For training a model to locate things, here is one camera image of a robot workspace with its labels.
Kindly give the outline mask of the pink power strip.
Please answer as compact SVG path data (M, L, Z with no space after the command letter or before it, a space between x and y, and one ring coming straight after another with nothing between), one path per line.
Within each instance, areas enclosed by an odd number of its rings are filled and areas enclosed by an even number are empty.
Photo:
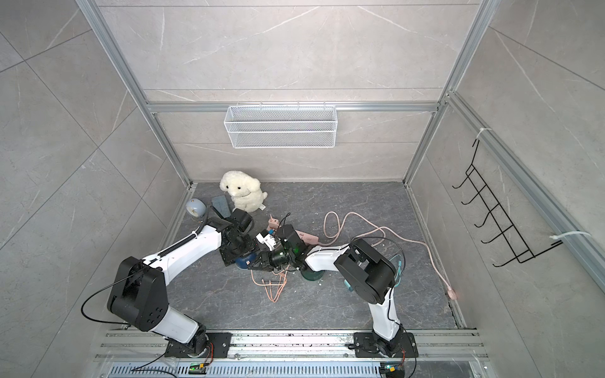
M334 216L336 219L336 222L337 222L337 232L333 235L330 235L327 231L328 218L330 216ZM403 236L400 236L398 233L396 233L394 230L392 230L391 228L389 228L387 226L375 225L375 223L369 221L367 218L365 218L364 216L362 216L359 213L351 211L351 212L348 212L347 214L345 214L343 219L340 219L340 216L335 211L327 212L327 214L324 216L324 219L323 219L323 235L325 238L329 239L329 241L326 243L321 242L320 238L313 234L309 234L307 232L302 232L297 229L295 230L295 232L302 239L302 241L305 242L306 244L309 244L312 246L319 245L319 246L323 246L323 247L328 247L328 246L333 245L337 241L337 239L340 237L340 234L344 230L344 227L347 223L348 217L351 217L351 216L359 218L360 220L365 222L367 225L372 227L370 229L370 231L359 234L358 235L359 238L376 236L376 233L379 232L379 233L381 233L381 235L379 236L379 239L381 239L381 240L386 240L387 235L392 235L392 236L395 236L395 238L397 238L403 242L418 244L418 245L425 247L425 249L427 250L427 252L429 254L429 260L431 262L431 266L433 267L435 273L438 275L439 279L443 282L443 284L445 285L445 287L447 289L447 296L451 300L458 299L458 296L455 293L455 290L453 289L452 285L445 278L445 276L441 273L441 271L436 267L436 262L435 262L435 258L433 256L433 252L431 251L429 245L426 242L404 238Z

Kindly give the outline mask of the pink USB charger adapter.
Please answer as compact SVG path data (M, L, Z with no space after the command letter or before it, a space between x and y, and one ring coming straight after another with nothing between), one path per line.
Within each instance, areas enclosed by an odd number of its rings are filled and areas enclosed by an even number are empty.
M280 221L273 216L269 216L268 227L272 229L279 228Z

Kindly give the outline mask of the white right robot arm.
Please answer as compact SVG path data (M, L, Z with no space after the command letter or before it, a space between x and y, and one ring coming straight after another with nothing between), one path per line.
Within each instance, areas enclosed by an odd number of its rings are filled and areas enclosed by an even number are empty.
M368 303L373 321L370 346L357 341L354 348L371 356L417 357L413 335L401 324L394 304L396 279L403 272L405 261L394 266L365 236L337 247L309 244L292 225L283 223L260 232L256 244L255 259L247 261L245 267L272 271L279 276L277 284L266 281L260 284L268 292L274 287L282 291L291 270L310 281L319 280L325 272L338 272L349 290Z

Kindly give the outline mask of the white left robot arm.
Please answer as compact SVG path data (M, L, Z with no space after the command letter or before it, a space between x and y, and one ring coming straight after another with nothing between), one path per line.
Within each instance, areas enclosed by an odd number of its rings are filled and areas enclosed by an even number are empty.
M194 231L169 247L123 260L107 286L107 309L119 318L116 323L162 336L168 358L227 357L233 335L209 333L202 323L171 307L167 287L209 253L218 251L226 266L255 253L258 245L249 233L253 225L252 216L241 209L229 217L205 214Z

